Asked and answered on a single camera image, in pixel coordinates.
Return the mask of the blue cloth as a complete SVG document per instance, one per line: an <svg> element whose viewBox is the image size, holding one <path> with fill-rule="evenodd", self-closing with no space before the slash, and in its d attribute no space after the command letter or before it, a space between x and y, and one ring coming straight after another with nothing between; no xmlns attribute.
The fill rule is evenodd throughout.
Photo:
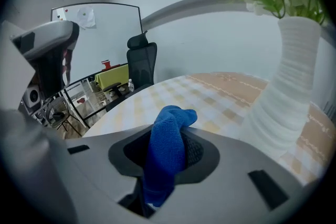
<svg viewBox="0 0 336 224"><path fill-rule="evenodd" d="M165 106L152 126L143 174L146 204L161 207L174 190L174 176L185 168L181 128L197 120L196 111Z"/></svg>

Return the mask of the whiteboard on black stand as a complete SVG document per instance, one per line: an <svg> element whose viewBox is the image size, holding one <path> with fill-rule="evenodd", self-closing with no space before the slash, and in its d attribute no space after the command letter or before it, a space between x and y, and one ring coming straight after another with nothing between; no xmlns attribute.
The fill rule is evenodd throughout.
<svg viewBox="0 0 336 224"><path fill-rule="evenodd" d="M102 61L110 60L111 69L126 65L127 41L143 31L140 9L137 6L119 3L80 3L53 8L50 20L68 20L76 23L77 11L81 6L90 6L94 10L96 25L87 29L79 26L79 37L72 53L71 80L64 95L81 124L86 126L86 120L100 110L95 109L83 118L72 103L68 88L103 72Z"/></svg>

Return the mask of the white ribbed vase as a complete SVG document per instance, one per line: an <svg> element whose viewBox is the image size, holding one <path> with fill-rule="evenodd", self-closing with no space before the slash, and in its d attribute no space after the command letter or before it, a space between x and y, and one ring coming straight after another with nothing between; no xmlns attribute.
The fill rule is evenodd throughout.
<svg viewBox="0 0 336 224"><path fill-rule="evenodd" d="M239 138L278 160L295 145L306 124L321 26L304 17L278 21L281 57L272 79L253 102Z"/></svg>

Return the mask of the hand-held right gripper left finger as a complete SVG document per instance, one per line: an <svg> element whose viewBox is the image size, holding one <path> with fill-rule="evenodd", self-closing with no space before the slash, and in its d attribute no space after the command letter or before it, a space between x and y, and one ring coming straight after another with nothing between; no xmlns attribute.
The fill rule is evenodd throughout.
<svg viewBox="0 0 336 224"><path fill-rule="evenodd" d="M123 152L126 144L150 130L143 125L65 141L65 183L77 224L157 224L142 209L142 169Z"/></svg>

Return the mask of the round brown wicker chair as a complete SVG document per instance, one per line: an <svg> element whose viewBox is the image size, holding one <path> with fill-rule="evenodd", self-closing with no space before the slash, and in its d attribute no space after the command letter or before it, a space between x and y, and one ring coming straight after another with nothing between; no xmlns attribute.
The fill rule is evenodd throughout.
<svg viewBox="0 0 336 224"><path fill-rule="evenodd" d="M51 128L56 128L57 130L61 127L67 132L66 124L68 124L78 135L82 135L78 130L69 122L69 118L72 117L78 121L77 118L71 115L69 111L69 106L64 97L57 97L49 103L49 106L45 112L46 121L49 123Z"/></svg>

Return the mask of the white shelf rack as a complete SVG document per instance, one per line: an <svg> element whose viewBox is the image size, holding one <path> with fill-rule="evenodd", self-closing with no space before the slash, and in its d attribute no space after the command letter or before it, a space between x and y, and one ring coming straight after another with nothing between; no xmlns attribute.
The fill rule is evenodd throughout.
<svg viewBox="0 0 336 224"><path fill-rule="evenodd" d="M92 94L92 91L86 81L80 81L76 84L73 84L68 88L67 91L72 103L83 118L87 117L91 112L93 112L92 102L90 101L90 95ZM78 104L77 100L80 98L85 98L85 102Z"/></svg>

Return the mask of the crumpled white paper sheet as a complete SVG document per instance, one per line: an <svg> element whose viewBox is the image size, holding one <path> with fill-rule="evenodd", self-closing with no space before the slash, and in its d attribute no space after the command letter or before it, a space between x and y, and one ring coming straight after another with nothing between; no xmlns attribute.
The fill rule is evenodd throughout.
<svg viewBox="0 0 336 224"><path fill-rule="evenodd" d="M94 10L90 6L81 6L76 15L76 23L83 29L96 25Z"/></svg>

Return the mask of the black mesh office chair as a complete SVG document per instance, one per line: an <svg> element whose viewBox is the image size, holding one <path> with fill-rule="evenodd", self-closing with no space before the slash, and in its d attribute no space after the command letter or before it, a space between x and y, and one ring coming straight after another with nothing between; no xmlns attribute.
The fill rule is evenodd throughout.
<svg viewBox="0 0 336 224"><path fill-rule="evenodd" d="M148 42L146 32L143 32L130 38L127 42L127 47L129 79L132 80L134 90L130 90L127 94L122 94L120 92L121 82L116 82L103 88L103 92L111 90L118 96L117 99L106 105L107 112L127 98L154 85L154 68L157 56L156 43Z"/></svg>

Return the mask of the round checked table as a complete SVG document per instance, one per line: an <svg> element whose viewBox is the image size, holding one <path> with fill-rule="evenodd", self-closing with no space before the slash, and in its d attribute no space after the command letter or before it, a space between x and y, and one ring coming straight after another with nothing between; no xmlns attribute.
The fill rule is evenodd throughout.
<svg viewBox="0 0 336 224"><path fill-rule="evenodd" d="M194 127L237 138L239 127L265 80L235 72L198 73L165 80L123 101L95 123L86 136L152 124L161 109L176 105L197 113ZM279 164L307 184L323 176L336 145L336 129L314 104L296 144Z"/></svg>

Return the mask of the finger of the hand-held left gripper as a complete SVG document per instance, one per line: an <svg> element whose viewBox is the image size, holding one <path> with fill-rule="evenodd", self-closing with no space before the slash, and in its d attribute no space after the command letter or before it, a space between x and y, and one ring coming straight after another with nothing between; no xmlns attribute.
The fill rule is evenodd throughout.
<svg viewBox="0 0 336 224"><path fill-rule="evenodd" d="M69 86L72 53L79 32L77 23L59 20L40 25L12 39L34 68L32 83L39 87L43 99Z"/></svg>

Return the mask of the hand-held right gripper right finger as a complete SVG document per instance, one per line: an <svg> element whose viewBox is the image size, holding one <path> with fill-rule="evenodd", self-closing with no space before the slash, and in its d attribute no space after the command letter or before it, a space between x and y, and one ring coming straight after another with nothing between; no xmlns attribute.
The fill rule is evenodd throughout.
<svg viewBox="0 0 336 224"><path fill-rule="evenodd" d="M250 180L254 170L264 170L289 197L302 191L289 171L253 146L192 127L187 131L217 147L219 164L202 182L177 185L155 213L156 224L266 224L275 212Z"/></svg>

